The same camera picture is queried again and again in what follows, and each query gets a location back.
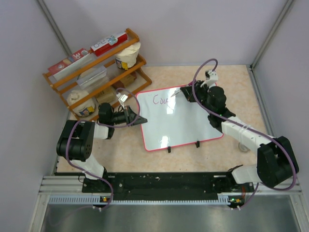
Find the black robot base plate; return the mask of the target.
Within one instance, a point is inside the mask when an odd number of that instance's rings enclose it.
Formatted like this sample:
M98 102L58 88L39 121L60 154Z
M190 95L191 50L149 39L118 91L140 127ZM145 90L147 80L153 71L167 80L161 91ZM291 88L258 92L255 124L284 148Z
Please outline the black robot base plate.
M114 200L213 200L219 193L251 193L231 172L108 173L101 180L84 179L83 193L113 193Z

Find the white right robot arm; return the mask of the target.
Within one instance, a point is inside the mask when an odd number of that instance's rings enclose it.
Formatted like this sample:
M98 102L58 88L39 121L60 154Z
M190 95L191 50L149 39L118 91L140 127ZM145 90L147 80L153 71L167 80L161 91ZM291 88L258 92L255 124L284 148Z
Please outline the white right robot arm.
M232 169L232 175L225 179L225 185L230 191L237 191L243 183L249 182L262 183L276 189L278 184L288 178L293 180L286 190L293 188L299 167L286 137L275 138L245 125L226 107L226 95L221 87L209 87L197 81L194 85L181 87L180 92L188 102L198 103L209 113L208 120L213 128L236 139L257 156L256 165Z

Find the pink-framed whiteboard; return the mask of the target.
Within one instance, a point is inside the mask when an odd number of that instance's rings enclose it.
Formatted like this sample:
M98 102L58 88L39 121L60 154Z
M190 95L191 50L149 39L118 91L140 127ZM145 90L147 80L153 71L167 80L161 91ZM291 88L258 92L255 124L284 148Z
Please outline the pink-framed whiteboard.
M188 102L180 87L143 91L136 95L140 116L148 122L141 124L146 151L216 140L223 134L208 121L208 113L197 103Z

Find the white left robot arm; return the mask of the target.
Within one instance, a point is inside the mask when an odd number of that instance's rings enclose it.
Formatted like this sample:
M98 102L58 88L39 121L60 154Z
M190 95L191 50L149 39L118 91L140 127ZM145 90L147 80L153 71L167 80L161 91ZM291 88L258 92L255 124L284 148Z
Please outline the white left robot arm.
M84 172L86 178L93 179L94 188L106 191L110 183L104 177L105 168L92 153L94 139L111 139L118 124L135 126L147 122L146 118L136 114L130 106L116 112L109 103L102 103L98 107L98 123L67 120L56 145L56 153L70 161L72 167Z

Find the magenta-capped whiteboard marker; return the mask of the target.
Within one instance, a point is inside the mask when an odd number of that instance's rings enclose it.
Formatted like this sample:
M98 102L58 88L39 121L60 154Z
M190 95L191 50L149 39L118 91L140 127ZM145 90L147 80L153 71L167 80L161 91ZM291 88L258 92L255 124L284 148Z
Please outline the magenta-capped whiteboard marker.
M192 85L192 82L190 82L189 84L187 84L187 85L185 85L185 86L179 87L179 89L176 90L176 91L171 95L171 97L176 96L177 94L181 93L184 89L186 89L187 87L190 87L191 85Z

